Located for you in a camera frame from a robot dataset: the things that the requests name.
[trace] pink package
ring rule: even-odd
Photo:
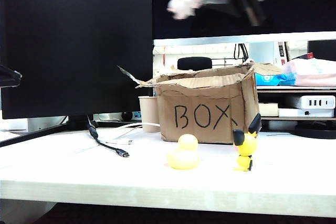
[[[295,77],[295,86],[336,86],[336,61],[294,59],[286,63],[282,71]]]

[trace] monitor stand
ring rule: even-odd
[[[93,120],[93,115],[89,115],[90,120]],[[0,142],[0,147],[4,147],[7,145],[17,144],[20,142],[24,142],[27,140],[31,140],[34,138],[38,138],[41,136],[47,136],[54,133],[59,133],[63,131],[81,131],[87,130],[88,118],[86,115],[70,115],[69,120],[66,123],[56,125],[53,127],[49,127],[43,130],[34,131],[22,136],[14,137],[8,140],[4,140]],[[119,127],[128,122],[94,122],[96,127]]]
[[[319,139],[336,139],[336,126],[333,121],[326,121],[325,125],[299,122],[295,127],[294,135]]]

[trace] toy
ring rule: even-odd
[[[240,154],[237,159],[238,167],[236,170],[247,172],[252,169],[252,153],[257,148],[256,137],[261,129],[261,115],[258,113],[250,127],[248,133],[244,133],[241,130],[233,130],[234,147]]]
[[[168,153],[169,165],[180,170],[196,168],[200,163],[197,138],[192,134],[184,134],[180,136],[178,146]]]

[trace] chair backrest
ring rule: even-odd
[[[212,60],[208,57],[186,57],[178,59],[177,69],[199,71],[212,68]]]

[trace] black cable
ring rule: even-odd
[[[242,47],[242,51],[244,52],[243,53],[244,54],[244,61],[246,61],[247,60],[247,51],[246,51],[245,44],[242,44],[241,47]]]
[[[239,59],[239,54],[240,54],[240,47],[238,45],[238,57],[236,58],[236,47],[237,47],[237,44],[235,44],[235,50],[233,51],[233,58],[235,60],[238,60]]]
[[[129,157],[130,156],[130,154],[128,154],[128,152],[126,152],[122,149],[114,148],[114,147],[109,146],[107,144],[103,144],[101,141],[99,141],[96,127],[91,124],[89,117],[88,117],[87,128],[90,132],[90,135],[94,138],[94,140],[96,140],[97,144],[99,144],[101,146],[104,146],[107,149],[115,151],[119,156],[122,156],[122,157]]]
[[[238,46],[242,49],[242,52],[243,52],[243,60],[245,61],[245,60],[246,60],[246,53],[245,53],[245,51],[244,51],[243,44],[238,44]]]
[[[247,51],[247,49],[246,49],[246,46],[245,46],[245,44],[243,44],[243,46],[244,46],[245,53],[246,53],[246,59],[248,59],[248,58],[249,58],[249,56],[248,56],[248,51]]]

